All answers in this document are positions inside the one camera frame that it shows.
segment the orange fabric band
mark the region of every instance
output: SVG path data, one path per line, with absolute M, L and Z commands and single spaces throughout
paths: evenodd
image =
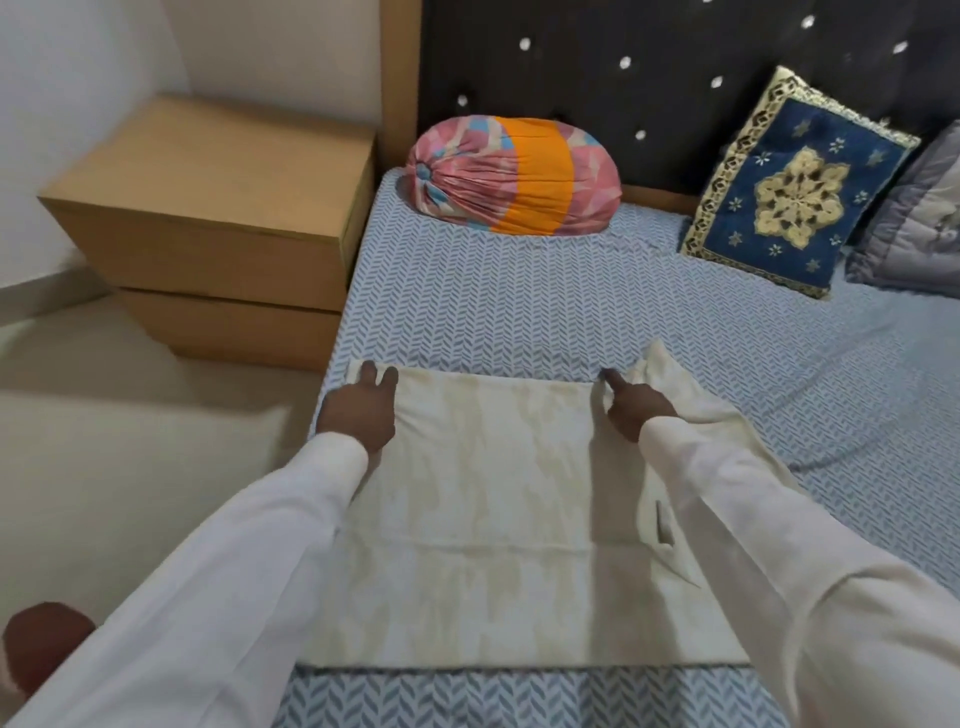
M 493 232 L 551 235 L 573 199 L 573 157 L 557 125 L 544 119 L 495 117 L 514 143 L 516 196 Z

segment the grey pillow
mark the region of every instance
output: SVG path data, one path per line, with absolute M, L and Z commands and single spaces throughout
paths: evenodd
M 847 280 L 960 298 L 960 120 L 903 173 L 847 260 Z

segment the wooden headboard frame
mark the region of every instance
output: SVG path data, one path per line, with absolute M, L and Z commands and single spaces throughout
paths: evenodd
M 417 141 L 422 12 L 421 0 L 380 0 L 381 170 L 405 164 Z M 623 201 L 692 215 L 699 198 L 625 184 Z

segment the white sleeve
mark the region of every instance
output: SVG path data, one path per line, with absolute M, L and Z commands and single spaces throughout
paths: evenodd
M 268 728 L 367 463 L 318 435 L 198 527 L 9 725 Z
M 640 447 L 793 725 L 957 724 L 960 602 L 949 592 L 783 487 L 745 449 L 667 417 L 644 425 Z

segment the wooden nightstand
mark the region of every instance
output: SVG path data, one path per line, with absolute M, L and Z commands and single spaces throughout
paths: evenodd
M 39 197 L 175 353 L 322 371 L 372 204 L 373 136 L 160 96 Z

